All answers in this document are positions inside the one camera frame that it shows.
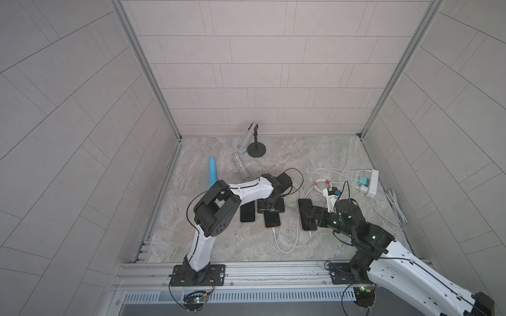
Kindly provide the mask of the black phone pink case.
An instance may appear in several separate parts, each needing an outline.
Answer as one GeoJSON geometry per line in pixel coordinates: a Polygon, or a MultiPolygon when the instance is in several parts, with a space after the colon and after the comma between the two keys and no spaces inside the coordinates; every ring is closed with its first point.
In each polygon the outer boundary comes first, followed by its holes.
{"type": "Polygon", "coordinates": [[[265,211],[264,223],[267,229],[281,226],[281,220],[278,212],[265,211]]]}
{"type": "Polygon", "coordinates": [[[300,222],[304,231],[317,230],[316,220],[314,218],[314,206],[311,199],[298,199],[298,208],[300,222]]]}

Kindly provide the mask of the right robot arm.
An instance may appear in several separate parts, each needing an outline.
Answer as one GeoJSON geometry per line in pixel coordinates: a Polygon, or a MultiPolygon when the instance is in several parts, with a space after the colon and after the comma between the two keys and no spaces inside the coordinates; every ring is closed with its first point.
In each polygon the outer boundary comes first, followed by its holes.
{"type": "Polygon", "coordinates": [[[483,292],[460,287],[408,251],[382,227],[369,223],[353,199],[330,209],[298,201],[301,218],[350,237],[356,253],[346,274],[356,284],[388,289],[424,315],[494,315],[495,303],[483,292]]]}

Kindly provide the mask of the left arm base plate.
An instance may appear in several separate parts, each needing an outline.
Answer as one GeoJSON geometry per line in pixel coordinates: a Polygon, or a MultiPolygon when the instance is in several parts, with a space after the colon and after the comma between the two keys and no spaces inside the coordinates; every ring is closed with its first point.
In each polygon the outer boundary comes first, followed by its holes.
{"type": "Polygon", "coordinates": [[[210,287],[224,285],[226,265],[209,264],[196,272],[190,265],[176,265],[171,274],[171,287],[210,287]]]}

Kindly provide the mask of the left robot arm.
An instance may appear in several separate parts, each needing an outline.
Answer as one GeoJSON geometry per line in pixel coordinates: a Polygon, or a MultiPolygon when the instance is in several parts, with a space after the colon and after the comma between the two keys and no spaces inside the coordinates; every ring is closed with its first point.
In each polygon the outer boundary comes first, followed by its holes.
{"type": "Polygon", "coordinates": [[[250,202],[260,201],[267,210],[279,211],[277,205],[293,182],[286,173],[264,174],[241,184],[217,181],[194,207],[194,240],[183,261],[184,274],[199,283],[207,274],[210,256],[217,236],[230,224],[237,210],[250,202]]]}

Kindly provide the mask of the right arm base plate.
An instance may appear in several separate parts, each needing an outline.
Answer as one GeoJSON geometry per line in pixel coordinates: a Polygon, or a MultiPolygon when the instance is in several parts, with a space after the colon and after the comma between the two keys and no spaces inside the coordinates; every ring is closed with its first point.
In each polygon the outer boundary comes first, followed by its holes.
{"type": "Polygon", "coordinates": [[[329,272],[332,284],[371,284],[370,280],[358,268],[350,263],[326,261],[324,268],[329,272]]]}

